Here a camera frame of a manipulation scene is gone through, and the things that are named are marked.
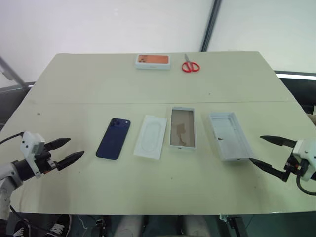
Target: white wall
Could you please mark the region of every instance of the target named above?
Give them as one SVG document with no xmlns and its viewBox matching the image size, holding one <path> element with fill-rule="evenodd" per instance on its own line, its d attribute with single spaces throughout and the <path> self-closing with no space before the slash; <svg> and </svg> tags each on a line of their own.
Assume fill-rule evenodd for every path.
<svg viewBox="0 0 316 237">
<path fill-rule="evenodd" d="M 316 0 L 222 0 L 208 51 L 260 51 L 274 70 L 316 73 Z"/>
<path fill-rule="evenodd" d="M 36 81 L 61 52 L 198 51 L 213 0 L 1 0 L 0 55 Z"/>
</svg>

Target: smartphone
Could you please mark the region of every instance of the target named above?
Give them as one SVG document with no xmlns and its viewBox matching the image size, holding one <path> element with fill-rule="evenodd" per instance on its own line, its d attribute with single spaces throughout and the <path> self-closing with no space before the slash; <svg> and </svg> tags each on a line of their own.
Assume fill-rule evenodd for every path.
<svg viewBox="0 0 316 237">
<path fill-rule="evenodd" d="M 119 158 L 125 137 L 130 127 L 130 121 L 113 118 L 96 152 L 97 157 L 116 160 Z"/>
</svg>

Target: red scissors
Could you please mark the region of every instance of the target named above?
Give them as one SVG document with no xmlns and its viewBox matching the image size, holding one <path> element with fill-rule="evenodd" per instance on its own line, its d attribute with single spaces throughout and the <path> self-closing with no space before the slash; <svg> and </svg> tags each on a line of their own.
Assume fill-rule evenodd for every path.
<svg viewBox="0 0 316 237">
<path fill-rule="evenodd" d="M 199 64 L 195 62 L 191 62 L 188 58 L 188 56 L 185 54 L 184 58 L 186 59 L 186 62 L 182 64 L 182 70 L 186 73 L 191 73 L 191 72 L 198 72 L 200 67 Z"/>
</svg>

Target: phone box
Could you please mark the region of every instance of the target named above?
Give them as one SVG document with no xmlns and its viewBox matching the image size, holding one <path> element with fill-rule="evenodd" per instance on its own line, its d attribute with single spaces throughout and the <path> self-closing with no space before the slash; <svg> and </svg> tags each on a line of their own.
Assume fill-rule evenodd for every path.
<svg viewBox="0 0 316 237">
<path fill-rule="evenodd" d="M 197 148 L 197 130 L 193 108 L 172 107 L 169 144 L 179 149 L 195 150 Z"/>
<path fill-rule="evenodd" d="M 161 69 L 171 68 L 169 55 L 138 54 L 135 61 L 135 67 L 138 69 Z"/>
<path fill-rule="evenodd" d="M 209 120 L 221 160 L 236 161 L 254 158 L 234 112 L 210 113 Z"/>
</svg>

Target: shoe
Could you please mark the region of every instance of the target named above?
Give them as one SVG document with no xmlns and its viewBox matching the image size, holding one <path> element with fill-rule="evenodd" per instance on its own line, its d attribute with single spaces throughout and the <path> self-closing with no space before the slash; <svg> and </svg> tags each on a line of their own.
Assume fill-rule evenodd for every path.
<svg viewBox="0 0 316 237">
<path fill-rule="evenodd" d="M 31 227 L 26 225 L 23 221 L 18 221 L 14 228 L 14 237 L 31 237 Z"/>
<path fill-rule="evenodd" d="M 50 231 L 58 234 L 60 237 L 67 237 L 71 228 L 71 215 L 61 215 L 56 223 L 50 228 Z M 44 235 L 45 237 L 54 236 L 51 233 Z"/>
</svg>

